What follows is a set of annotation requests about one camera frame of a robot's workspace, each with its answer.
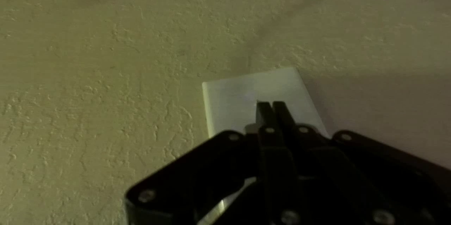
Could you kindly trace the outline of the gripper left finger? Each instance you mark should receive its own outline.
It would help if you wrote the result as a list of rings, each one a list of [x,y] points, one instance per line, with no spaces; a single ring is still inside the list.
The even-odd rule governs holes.
[[[282,225],[281,105],[258,102],[255,133],[224,130],[129,188],[127,225],[198,225],[239,191],[212,225]]]

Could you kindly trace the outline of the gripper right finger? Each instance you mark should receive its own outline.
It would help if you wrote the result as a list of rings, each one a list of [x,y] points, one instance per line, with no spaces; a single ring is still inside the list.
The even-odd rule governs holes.
[[[272,104],[295,151],[345,200],[345,214],[365,225],[451,225],[451,170],[350,130],[331,138]]]

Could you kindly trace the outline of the white light switch plate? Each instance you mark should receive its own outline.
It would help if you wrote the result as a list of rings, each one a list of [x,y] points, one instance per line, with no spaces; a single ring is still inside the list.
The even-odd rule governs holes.
[[[228,159],[238,192],[221,198],[212,225],[322,225],[312,186],[322,177],[320,158],[330,148],[322,119],[298,70],[280,68],[204,82],[210,137],[224,133],[234,145]]]

